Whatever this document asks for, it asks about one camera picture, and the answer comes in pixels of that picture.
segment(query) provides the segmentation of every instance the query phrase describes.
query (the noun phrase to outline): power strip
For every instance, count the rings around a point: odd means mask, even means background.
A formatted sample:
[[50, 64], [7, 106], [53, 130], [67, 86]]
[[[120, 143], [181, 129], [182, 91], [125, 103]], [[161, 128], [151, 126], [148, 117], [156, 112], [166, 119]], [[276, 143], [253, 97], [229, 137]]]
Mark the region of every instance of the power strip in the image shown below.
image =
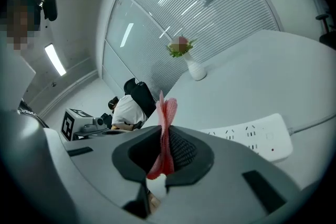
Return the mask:
[[287, 127], [280, 114], [201, 132], [243, 144], [270, 162], [281, 161], [293, 151]]

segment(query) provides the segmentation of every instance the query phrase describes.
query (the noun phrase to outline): person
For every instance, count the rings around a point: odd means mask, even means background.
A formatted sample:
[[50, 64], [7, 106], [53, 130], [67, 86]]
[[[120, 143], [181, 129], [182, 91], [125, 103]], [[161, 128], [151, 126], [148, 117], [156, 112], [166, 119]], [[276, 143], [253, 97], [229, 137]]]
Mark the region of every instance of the person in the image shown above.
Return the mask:
[[[41, 11], [45, 19], [53, 21], [57, 18], [56, 0], [7, 0], [0, 9], [0, 61], [3, 66], [8, 65], [6, 60], [12, 53], [17, 54], [28, 48], [28, 39], [40, 30]], [[22, 99], [18, 112], [21, 115], [32, 116], [44, 128], [48, 125]]]
[[145, 113], [129, 94], [120, 100], [118, 97], [114, 97], [108, 103], [108, 106], [113, 113], [113, 129], [119, 128], [133, 131], [134, 129], [139, 129], [147, 120]]

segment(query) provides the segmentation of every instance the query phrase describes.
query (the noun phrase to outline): desk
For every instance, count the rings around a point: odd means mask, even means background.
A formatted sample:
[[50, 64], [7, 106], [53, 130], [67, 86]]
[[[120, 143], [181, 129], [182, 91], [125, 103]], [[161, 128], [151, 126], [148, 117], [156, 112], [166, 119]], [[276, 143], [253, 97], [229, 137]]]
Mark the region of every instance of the desk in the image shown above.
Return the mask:
[[[202, 130], [279, 113], [287, 127], [297, 127], [335, 112], [336, 51], [317, 41], [261, 30], [203, 65], [203, 80], [194, 81], [186, 72], [165, 97], [177, 99], [173, 125]], [[144, 127], [157, 124], [154, 112]], [[293, 154], [276, 164], [301, 188], [320, 178], [333, 150], [334, 125], [328, 122], [315, 130], [294, 134]], [[318, 161], [306, 163], [303, 153]]]

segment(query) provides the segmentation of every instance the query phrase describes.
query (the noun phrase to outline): black office chair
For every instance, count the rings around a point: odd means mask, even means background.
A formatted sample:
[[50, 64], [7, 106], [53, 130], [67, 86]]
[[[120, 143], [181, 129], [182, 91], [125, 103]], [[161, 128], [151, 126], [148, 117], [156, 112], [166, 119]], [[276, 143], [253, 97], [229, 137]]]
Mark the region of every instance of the black office chair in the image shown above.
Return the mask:
[[136, 82], [135, 82], [135, 78], [126, 81], [126, 83], [124, 85], [125, 95], [131, 94], [131, 92], [135, 88], [135, 86], [137, 86]]
[[131, 97], [139, 105], [147, 118], [153, 114], [156, 109], [155, 100], [146, 83], [139, 82], [132, 90]]
[[330, 31], [329, 26], [327, 24], [327, 18], [329, 17], [328, 14], [321, 14], [319, 16], [316, 16], [316, 20], [322, 20], [326, 34], [320, 36], [319, 41], [327, 46], [329, 46], [332, 49], [336, 49], [336, 31]]

